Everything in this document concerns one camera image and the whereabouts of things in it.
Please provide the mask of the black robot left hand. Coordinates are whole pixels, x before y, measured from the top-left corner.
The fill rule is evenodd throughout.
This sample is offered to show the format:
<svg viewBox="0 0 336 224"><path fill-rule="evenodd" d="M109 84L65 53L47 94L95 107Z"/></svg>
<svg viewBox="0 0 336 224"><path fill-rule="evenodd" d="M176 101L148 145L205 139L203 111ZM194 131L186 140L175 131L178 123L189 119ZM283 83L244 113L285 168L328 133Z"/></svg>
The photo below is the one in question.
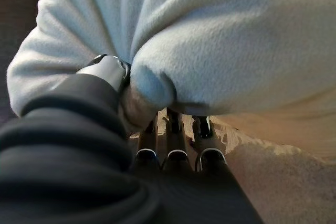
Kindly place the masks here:
<svg viewBox="0 0 336 224"><path fill-rule="evenodd" d="M181 115L154 118L133 151L118 115L130 66L99 55L1 128L1 223L261 223L196 116L190 163Z"/></svg>

